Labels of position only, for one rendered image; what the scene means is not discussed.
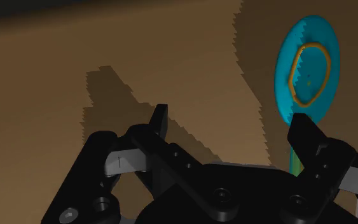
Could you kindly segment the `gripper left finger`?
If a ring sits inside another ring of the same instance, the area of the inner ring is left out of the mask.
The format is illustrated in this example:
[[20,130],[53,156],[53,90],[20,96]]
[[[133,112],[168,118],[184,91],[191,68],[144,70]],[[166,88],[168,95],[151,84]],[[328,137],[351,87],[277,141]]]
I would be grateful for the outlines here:
[[[238,193],[178,144],[167,143],[168,107],[159,104],[147,124],[123,136],[89,136],[41,220],[41,224],[234,224]],[[134,172],[153,200],[130,220],[112,190]]]

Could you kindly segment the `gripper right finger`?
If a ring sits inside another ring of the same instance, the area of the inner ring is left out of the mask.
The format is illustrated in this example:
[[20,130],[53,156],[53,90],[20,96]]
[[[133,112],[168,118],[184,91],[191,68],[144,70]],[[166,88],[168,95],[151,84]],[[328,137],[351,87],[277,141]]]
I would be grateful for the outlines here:
[[293,116],[287,140],[304,168],[288,189],[280,210],[283,222],[358,222],[335,203],[340,190],[358,199],[358,152],[327,137],[303,113]]

